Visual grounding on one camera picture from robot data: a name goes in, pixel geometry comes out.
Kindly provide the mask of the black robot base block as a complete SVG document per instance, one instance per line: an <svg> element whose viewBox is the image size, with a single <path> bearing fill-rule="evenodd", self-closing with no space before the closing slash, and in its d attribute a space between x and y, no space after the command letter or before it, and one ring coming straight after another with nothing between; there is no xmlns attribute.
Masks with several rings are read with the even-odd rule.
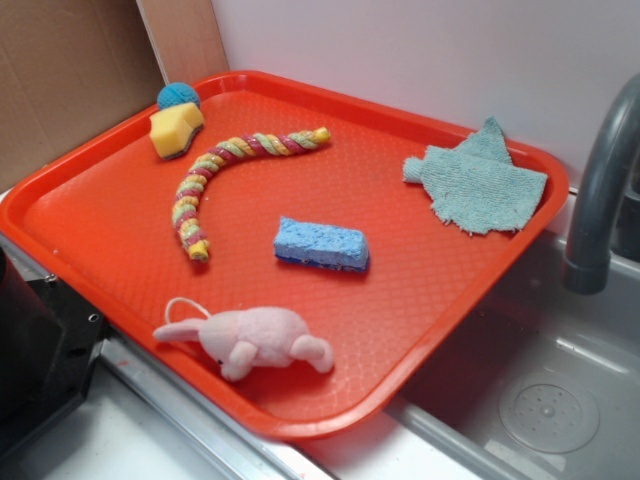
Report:
<svg viewBox="0 0 640 480"><path fill-rule="evenodd" d="M66 282L25 280L1 254L1 450L84 402L104 315Z"/></svg>

